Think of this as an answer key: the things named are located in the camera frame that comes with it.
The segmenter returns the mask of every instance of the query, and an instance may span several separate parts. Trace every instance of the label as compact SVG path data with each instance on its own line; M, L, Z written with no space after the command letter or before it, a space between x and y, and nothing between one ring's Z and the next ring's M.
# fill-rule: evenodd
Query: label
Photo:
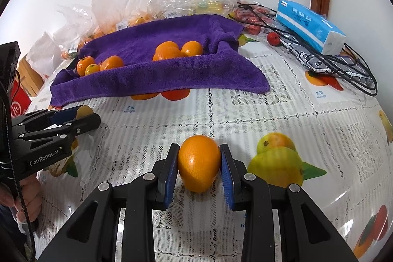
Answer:
M181 17L177 12L165 12L164 14L165 18L175 18L175 17Z
M246 228L246 211L234 212L233 217L235 218L235 239L243 240Z
M133 113L133 112L135 112L135 106L125 106L123 112Z
M51 153L48 153L47 155L43 155L42 157L37 158L37 159L34 160L34 161L30 161L30 162L29 162L29 165L30 165L30 166L37 165L37 164L39 164L41 161L48 160L49 158L52 158L53 156L58 155L59 153L60 153L60 149L57 149L57 150L55 150L55 151L53 151L53 152L51 152Z
M79 40L80 40L79 38L75 39L75 41L71 44L71 46L70 46L70 48L68 50L68 53L74 54L74 53L78 52Z
M123 30L128 28L128 21L123 20L120 23L116 24L116 31Z

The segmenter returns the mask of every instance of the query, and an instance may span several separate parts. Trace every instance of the price tag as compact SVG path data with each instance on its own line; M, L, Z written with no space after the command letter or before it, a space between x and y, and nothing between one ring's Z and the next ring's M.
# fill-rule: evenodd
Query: price tag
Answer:
M128 28L128 21L123 20L122 22L116 24L116 31Z
M79 45L80 38L76 39L70 46L68 53L74 54L78 52L78 45Z
M165 12L164 14L165 18L175 18L175 17L181 17L177 12Z

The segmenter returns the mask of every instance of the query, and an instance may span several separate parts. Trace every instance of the red fruit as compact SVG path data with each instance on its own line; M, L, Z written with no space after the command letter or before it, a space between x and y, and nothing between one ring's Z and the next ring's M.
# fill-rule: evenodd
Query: red fruit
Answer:
M382 205L379 209L377 217L374 222L372 235L374 240L380 241L388 231L388 210L386 205Z
M186 98L190 94L190 89L178 89L163 91L161 95L168 100L177 101Z
M276 32L268 33L268 43L271 46L278 46L280 45L280 36Z
M336 90L344 91L344 88L341 87L337 79L334 78L333 76L325 76L325 75L318 74L317 78L326 82L328 85L332 86Z

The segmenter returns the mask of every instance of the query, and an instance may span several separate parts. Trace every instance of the human hand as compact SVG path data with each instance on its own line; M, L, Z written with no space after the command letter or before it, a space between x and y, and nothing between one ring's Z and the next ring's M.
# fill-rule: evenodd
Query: human hand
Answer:
M38 215L41 212L41 184L37 180L36 175L33 174L30 177L21 180L20 186L22 188L22 195L26 204L29 219L30 221L34 221L35 219L37 219ZM7 188L3 185L0 185L0 203L8 207L15 207L17 211L16 218L21 222L24 222L26 220L22 210L20 199L17 198L14 201L12 195L9 193L9 190L7 190Z

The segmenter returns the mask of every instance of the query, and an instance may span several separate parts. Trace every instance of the table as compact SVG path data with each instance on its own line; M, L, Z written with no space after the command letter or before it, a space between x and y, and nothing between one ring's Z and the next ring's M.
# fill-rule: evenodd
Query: table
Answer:
M361 261L372 261L392 233L393 208L393 145L377 100L342 80L339 90L313 80L281 47L250 42L239 53L264 72L270 92L192 89L177 102L159 95L147 101L107 97L66 106L87 104L102 124L78 137L78 177L39 173L44 202L35 236L37 253L99 183L130 183L165 158L171 143L207 135L229 144L233 157L247 166L256 156L259 139L280 132L292 139L303 161L327 171L304 181L303 188L351 249L356 247ZM51 82L29 111L48 107ZM372 228L363 233L370 220ZM121 218L119 257L122 228ZM278 224L275 229L280 261ZM229 211L220 177L202 194L187 191L178 177L170 209L153 213L153 232L157 261L240 261L244 213Z

